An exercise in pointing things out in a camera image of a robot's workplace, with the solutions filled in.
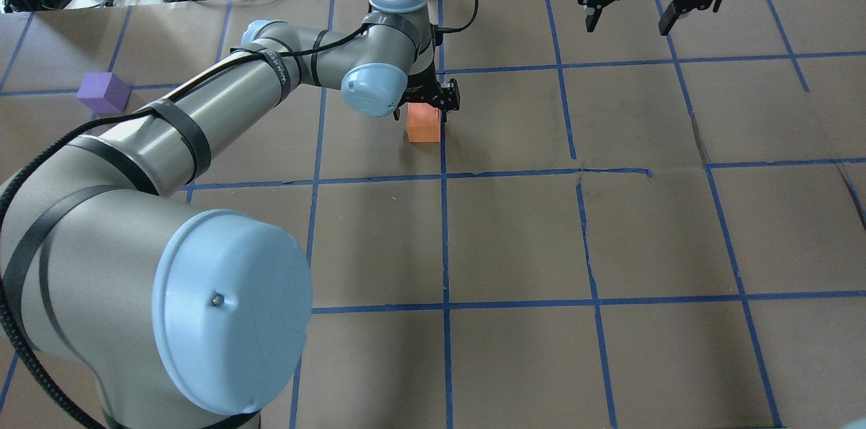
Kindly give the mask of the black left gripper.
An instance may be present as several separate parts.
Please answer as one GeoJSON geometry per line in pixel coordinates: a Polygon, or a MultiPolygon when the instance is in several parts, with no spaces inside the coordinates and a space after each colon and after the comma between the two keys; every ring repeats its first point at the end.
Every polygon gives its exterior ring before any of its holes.
{"type": "Polygon", "coordinates": [[[440,83],[436,73],[435,49],[433,43],[421,51],[409,71],[408,83],[398,107],[392,112],[394,120],[399,121],[401,108],[408,103],[424,103],[441,112],[441,121],[448,123],[452,112],[460,109],[460,93],[457,81],[451,78],[440,83]]]}

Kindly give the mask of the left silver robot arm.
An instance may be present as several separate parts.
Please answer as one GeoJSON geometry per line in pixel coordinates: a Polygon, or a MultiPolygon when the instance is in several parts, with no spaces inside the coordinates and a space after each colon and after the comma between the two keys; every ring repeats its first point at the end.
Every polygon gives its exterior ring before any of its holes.
{"type": "Polygon", "coordinates": [[[171,200],[307,85],[356,112],[441,106],[428,0],[369,0],[349,34],[251,22],[228,56],[139,111],[83,124],[4,183],[2,328],[87,428],[248,428],[306,342],[309,260],[287,231],[171,200]]]}

